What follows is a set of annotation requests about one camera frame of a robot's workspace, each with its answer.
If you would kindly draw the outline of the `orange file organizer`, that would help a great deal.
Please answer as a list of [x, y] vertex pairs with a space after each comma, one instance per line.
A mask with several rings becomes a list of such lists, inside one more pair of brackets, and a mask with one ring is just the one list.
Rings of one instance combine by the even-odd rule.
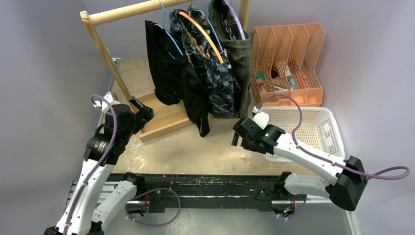
[[[264, 100], [266, 106], [320, 106], [323, 87], [316, 75], [316, 64], [325, 40], [320, 23], [289, 24], [255, 27], [251, 40], [251, 92], [257, 103]], [[284, 74], [289, 67], [297, 86], [296, 90], [277, 91], [270, 76], [271, 66]], [[256, 73], [265, 76], [267, 92], [261, 93]], [[307, 88], [302, 89], [297, 73], [307, 76]]]

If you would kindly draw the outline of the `orange hanger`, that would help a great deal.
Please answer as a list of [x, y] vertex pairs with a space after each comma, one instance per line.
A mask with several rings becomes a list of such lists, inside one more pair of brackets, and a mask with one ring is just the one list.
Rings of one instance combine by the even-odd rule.
[[224, 63], [224, 60], [219, 52], [219, 50], [217, 49], [217, 47], [215, 46], [214, 42], [212, 41], [212, 39], [210, 38], [210, 36], [206, 33], [206, 31], [191, 17], [189, 16], [187, 13], [183, 12], [183, 11], [179, 11], [178, 12], [179, 15], [183, 16], [184, 18], [186, 18], [187, 20], [189, 20], [193, 25], [195, 25], [195, 27], [202, 33], [202, 35], [206, 38], [206, 40], [208, 41], [208, 43], [210, 44], [210, 46], [212, 47], [213, 51], [215, 52], [219, 62], [221, 64]]

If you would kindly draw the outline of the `green pink small item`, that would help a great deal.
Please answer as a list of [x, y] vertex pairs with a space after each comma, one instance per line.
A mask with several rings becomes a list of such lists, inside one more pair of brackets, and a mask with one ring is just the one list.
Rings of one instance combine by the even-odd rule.
[[264, 76], [264, 74], [262, 73], [262, 72], [257, 72], [256, 73], [256, 82], [257, 82], [257, 85], [258, 85], [258, 88], [259, 88], [259, 91], [261, 92], [261, 93], [265, 93], [265, 92], [267, 92], [267, 90], [266, 90], [266, 86], [265, 86], [265, 76]]

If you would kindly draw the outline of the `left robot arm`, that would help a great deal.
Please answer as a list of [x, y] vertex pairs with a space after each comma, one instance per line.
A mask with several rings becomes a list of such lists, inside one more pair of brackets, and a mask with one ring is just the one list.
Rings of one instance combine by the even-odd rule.
[[153, 119], [154, 110], [132, 96], [129, 102], [138, 109], [134, 113], [113, 92], [94, 94], [91, 102], [104, 114], [105, 121], [87, 141], [75, 190], [62, 217], [45, 230], [46, 235], [103, 235], [129, 199], [140, 200], [146, 194], [144, 177], [127, 172], [110, 195], [98, 201], [130, 138]]

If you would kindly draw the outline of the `light blue wire hanger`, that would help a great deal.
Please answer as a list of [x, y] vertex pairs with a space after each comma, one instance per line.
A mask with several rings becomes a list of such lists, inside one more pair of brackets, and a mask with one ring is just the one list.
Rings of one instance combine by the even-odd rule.
[[180, 47], [178, 46], [176, 40], [172, 37], [172, 35], [166, 30], [165, 26], [166, 26], [166, 9], [164, 6], [164, 3], [162, 0], [159, 0], [160, 4], [161, 4], [161, 8], [162, 8], [162, 25], [160, 25], [159, 23], [154, 23], [155, 26], [159, 27], [160, 29], [163, 29], [165, 34], [170, 38], [170, 40], [172, 41], [173, 45], [175, 46], [175, 48], [177, 49], [178, 53], [183, 56], [183, 52], [180, 49]]

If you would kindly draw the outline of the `dark shark print shorts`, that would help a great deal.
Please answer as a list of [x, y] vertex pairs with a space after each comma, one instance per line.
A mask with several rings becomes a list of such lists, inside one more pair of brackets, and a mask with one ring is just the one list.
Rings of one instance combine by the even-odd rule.
[[[201, 79], [203, 91], [208, 98], [209, 112], [220, 118], [237, 117], [239, 116], [239, 111], [234, 97], [234, 82], [228, 71], [227, 62], [221, 64], [202, 33], [189, 20], [178, 14], [179, 11], [183, 11], [191, 16], [206, 31], [219, 50], [208, 22], [197, 10], [194, 7], [189, 7], [187, 10], [172, 10], [169, 13], [170, 31], [179, 42], [179, 46], [185, 50], [191, 65]], [[205, 52], [210, 54], [210, 58], [203, 57], [195, 49], [196, 47], [190, 44], [185, 34], [186, 31], [197, 40], [197, 44], [201, 45]]]

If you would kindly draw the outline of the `lavender wavy hanger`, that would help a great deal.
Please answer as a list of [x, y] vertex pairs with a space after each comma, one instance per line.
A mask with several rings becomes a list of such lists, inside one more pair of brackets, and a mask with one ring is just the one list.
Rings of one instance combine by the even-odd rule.
[[238, 28], [238, 33], [235, 33], [232, 31], [232, 28], [230, 27], [228, 20], [226, 19], [226, 14], [224, 12], [224, 10], [221, 11], [221, 23], [225, 28], [225, 31], [228, 34], [229, 39], [231, 40], [246, 40], [245, 37], [245, 33], [242, 27], [242, 24], [236, 14], [236, 11], [234, 10], [234, 8], [232, 7], [231, 3], [229, 0], [223, 0], [222, 4], [224, 4], [226, 7], [226, 9], [228, 9], [231, 18], [234, 20], [234, 22], [236, 23], [236, 26]]

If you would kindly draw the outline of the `black shorts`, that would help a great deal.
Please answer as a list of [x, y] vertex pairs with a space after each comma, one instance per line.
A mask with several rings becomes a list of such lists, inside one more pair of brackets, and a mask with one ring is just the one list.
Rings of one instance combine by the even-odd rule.
[[155, 95], [165, 105], [184, 103], [187, 117], [197, 125], [200, 137], [210, 132], [207, 99], [202, 82], [185, 54], [181, 56], [163, 29], [145, 21], [147, 58]]

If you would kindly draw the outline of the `orange pink small item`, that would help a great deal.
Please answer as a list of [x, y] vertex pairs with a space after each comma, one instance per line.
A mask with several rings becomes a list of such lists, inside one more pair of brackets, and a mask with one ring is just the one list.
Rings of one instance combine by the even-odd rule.
[[298, 81], [300, 87], [302, 89], [306, 89], [307, 88], [307, 79], [308, 79], [306, 74], [304, 72], [298, 72], [296, 76], [297, 76], [297, 81]]

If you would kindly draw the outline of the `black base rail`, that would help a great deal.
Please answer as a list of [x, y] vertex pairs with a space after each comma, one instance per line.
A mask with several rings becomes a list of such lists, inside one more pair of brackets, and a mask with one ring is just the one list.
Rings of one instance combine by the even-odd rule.
[[129, 204], [138, 207], [148, 203], [150, 213], [178, 207], [294, 212], [306, 197], [285, 192], [279, 186], [278, 178], [266, 175], [142, 174], [133, 195], [148, 190], [152, 193], [133, 199]]

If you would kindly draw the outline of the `white blue marker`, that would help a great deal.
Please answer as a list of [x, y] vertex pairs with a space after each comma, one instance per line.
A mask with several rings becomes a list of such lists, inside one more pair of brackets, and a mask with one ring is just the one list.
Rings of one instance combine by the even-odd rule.
[[284, 69], [284, 74], [277, 72], [277, 76], [273, 78], [273, 84], [277, 91], [296, 90], [294, 78], [288, 66]]

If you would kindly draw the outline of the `white plastic basket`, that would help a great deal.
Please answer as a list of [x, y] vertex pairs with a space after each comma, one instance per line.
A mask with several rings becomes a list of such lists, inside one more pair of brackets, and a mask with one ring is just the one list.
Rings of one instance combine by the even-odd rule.
[[291, 134], [293, 129], [299, 143], [317, 148], [325, 153], [345, 158], [344, 144], [337, 122], [328, 108], [301, 107], [300, 113], [296, 106], [265, 106], [259, 109], [269, 115], [269, 124]]

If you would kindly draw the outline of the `olive green shorts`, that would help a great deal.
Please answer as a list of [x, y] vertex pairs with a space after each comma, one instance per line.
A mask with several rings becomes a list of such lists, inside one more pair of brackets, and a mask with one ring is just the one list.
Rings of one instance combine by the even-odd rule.
[[251, 86], [251, 38], [244, 30], [246, 40], [231, 40], [221, 23], [221, 11], [224, 10], [226, 19], [232, 31], [238, 33], [236, 23], [231, 18], [228, 9], [222, 4], [222, 0], [212, 0], [208, 7], [209, 19], [215, 28], [217, 36], [221, 42], [223, 49], [227, 51], [233, 73], [241, 86], [241, 92], [238, 94], [237, 108], [241, 118], [248, 116], [248, 107], [251, 102], [249, 93]]

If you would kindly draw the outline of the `wooden clothes rack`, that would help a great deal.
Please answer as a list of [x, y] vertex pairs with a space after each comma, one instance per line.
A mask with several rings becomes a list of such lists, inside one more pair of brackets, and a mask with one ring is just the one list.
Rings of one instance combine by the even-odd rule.
[[[155, 11], [163, 7], [175, 6], [181, 3], [186, 3], [185, 0], [148, 0], [141, 3], [136, 3], [100, 13], [89, 14], [86, 10], [80, 12], [80, 18], [88, 30], [96, 47], [100, 51], [105, 63], [110, 69], [115, 81], [119, 85], [124, 97], [129, 100], [131, 94], [125, 85], [112, 56], [110, 55], [107, 46], [102, 41], [96, 26], [104, 23], [109, 23], [128, 17], [140, 15], [143, 13]], [[149, 105], [155, 111], [155, 117], [147, 124], [144, 129], [139, 132], [139, 138], [146, 142], [166, 134], [178, 131], [182, 128], [191, 126], [193, 123], [186, 115], [185, 108], [182, 104], [167, 106], [162, 104], [154, 92], [143, 94], [139, 101]]]

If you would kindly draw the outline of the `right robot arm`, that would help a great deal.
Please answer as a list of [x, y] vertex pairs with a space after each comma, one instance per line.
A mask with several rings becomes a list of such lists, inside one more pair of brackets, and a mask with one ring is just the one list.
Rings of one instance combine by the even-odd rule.
[[282, 173], [275, 184], [276, 196], [287, 199], [291, 195], [314, 195], [329, 199], [343, 210], [355, 211], [368, 184], [362, 161], [354, 156], [345, 159], [331, 155], [293, 140], [292, 134], [266, 124], [267, 119], [267, 114], [260, 112], [233, 126], [235, 134], [242, 139], [241, 147], [284, 157], [315, 173], [314, 176]]

